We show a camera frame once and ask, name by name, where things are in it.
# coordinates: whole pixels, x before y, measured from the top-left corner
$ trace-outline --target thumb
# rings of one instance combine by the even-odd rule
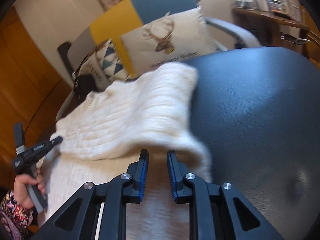
[[[21,174],[16,177],[16,182],[20,184],[37,184],[37,181],[28,174]]]

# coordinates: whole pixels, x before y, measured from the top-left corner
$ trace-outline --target floral sleeve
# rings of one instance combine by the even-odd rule
[[[32,210],[20,206],[10,190],[0,204],[0,222],[13,240],[22,240],[33,219]]]

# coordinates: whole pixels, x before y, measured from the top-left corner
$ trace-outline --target black handheld tool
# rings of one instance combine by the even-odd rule
[[[101,204],[104,202],[99,239],[124,240],[127,203],[140,203],[144,196],[149,153],[142,150],[139,161],[110,182],[83,184],[31,240],[94,240]]]
[[[230,183],[207,183],[174,151],[168,151],[167,165],[173,200],[189,203],[190,240],[284,240]]]
[[[17,174],[29,174],[37,177],[36,163],[52,150],[57,144],[62,143],[62,137],[41,142],[29,149],[24,144],[22,124],[17,123],[13,127],[17,157],[12,162],[12,168]],[[38,190],[37,185],[27,185],[27,190],[38,213],[41,213],[48,205],[47,197]]]

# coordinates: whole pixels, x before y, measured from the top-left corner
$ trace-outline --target blue fabric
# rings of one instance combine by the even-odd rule
[[[180,13],[197,7],[195,0],[131,0],[143,24],[170,14]]]

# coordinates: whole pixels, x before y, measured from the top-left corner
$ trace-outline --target chair backrest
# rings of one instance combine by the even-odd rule
[[[68,59],[76,70],[96,45],[112,39],[125,68],[129,74],[134,75],[120,36],[163,17],[169,11],[174,14],[196,7],[195,0],[124,0],[92,22],[79,35],[68,51]]]

